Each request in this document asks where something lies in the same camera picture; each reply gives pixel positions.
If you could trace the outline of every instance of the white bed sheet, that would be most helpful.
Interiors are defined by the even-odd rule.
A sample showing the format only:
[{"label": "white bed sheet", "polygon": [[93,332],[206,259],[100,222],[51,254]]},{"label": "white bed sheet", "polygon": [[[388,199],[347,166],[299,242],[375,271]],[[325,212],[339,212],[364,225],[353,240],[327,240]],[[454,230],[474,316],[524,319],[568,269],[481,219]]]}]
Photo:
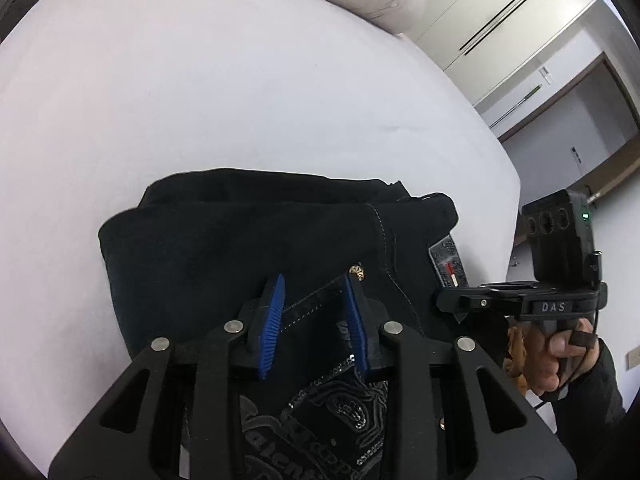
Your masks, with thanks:
[{"label": "white bed sheet", "polygon": [[42,471],[129,359],[100,225],[232,166],[442,191],[504,278],[519,180],[417,47],[323,0],[41,0],[0,44],[0,418]]}]

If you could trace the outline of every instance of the metal rivet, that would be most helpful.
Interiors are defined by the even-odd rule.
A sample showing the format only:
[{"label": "metal rivet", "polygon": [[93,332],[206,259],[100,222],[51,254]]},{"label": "metal rivet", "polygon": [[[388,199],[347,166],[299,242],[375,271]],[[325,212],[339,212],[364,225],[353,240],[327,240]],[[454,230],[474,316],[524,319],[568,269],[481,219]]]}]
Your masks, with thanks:
[{"label": "metal rivet", "polygon": [[402,325],[397,321],[387,321],[383,328],[388,334],[399,334],[402,332]]},{"label": "metal rivet", "polygon": [[242,321],[238,321],[237,319],[232,319],[225,323],[225,332],[229,332],[230,334],[237,334],[243,328],[244,324],[242,324]]},{"label": "metal rivet", "polygon": [[476,342],[470,337],[461,337],[458,339],[458,348],[464,350],[465,352],[471,352],[474,348],[476,348]]},{"label": "metal rivet", "polygon": [[156,352],[161,352],[162,350],[166,350],[169,348],[169,340],[165,337],[156,337],[151,342],[151,348]]},{"label": "metal rivet", "polygon": [[358,277],[358,281],[364,280],[364,269],[359,265],[352,265],[349,267],[349,272],[352,272]]}]

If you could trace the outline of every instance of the silver screw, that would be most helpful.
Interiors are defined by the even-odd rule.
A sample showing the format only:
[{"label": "silver screw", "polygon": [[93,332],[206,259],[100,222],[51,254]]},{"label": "silver screw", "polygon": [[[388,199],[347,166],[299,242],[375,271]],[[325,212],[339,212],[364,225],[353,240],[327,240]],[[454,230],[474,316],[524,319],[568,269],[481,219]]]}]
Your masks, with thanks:
[{"label": "silver screw", "polygon": [[471,352],[474,348],[476,348],[476,342],[470,337],[461,337],[458,339],[458,348],[464,350],[465,352]]},{"label": "silver screw", "polygon": [[238,321],[237,319],[232,319],[231,321],[227,321],[225,323],[225,332],[229,332],[230,334],[237,334],[244,328],[244,324],[242,321]]},{"label": "silver screw", "polygon": [[166,350],[169,348],[169,340],[165,337],[156,337],[151,342],[151,349],[156,352],[161,352],[162,350]]},{"label": "silver screw", "polygon": [[397,321],[387,321],[383,328],[388,334],[399,334],[402,332],[402,325]]}]

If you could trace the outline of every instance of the folded black garment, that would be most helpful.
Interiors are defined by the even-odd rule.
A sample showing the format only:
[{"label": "folded black garment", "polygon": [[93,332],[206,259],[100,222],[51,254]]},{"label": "folded black garment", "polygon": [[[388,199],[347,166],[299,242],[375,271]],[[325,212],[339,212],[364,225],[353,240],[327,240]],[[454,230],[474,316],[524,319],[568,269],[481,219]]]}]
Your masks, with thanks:
[{"label": "folded black garment", "polygon": [[[399,182],[225,169],[152,184],[99,237],[131,356],[158,336],[203,338],[281,272],[273,367],[239,389],[248,478],[357,480],[380,473],[386,383],[364,384],[354,369],[335,287],[351,266],[391,319],[439,340],[469,335],[502,364],[503,316],[458,324],[434,306],[428,249],[457,221],[448,196],[413,198]],[[436,400],[435,424],[440,410]]]}]

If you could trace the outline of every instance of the finger strap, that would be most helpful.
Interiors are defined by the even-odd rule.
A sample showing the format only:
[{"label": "finger strap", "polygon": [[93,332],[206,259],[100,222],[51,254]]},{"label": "finger strap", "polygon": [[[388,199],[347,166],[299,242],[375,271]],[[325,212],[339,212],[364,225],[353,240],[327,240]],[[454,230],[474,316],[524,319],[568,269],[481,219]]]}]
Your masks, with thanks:
[{"label": "finger strap", "polygon": [[573,330],[569,336],[569,344],[573,346],[581,346],[591,350],[596,345],[598,336],[591,332],[580,332]]}]

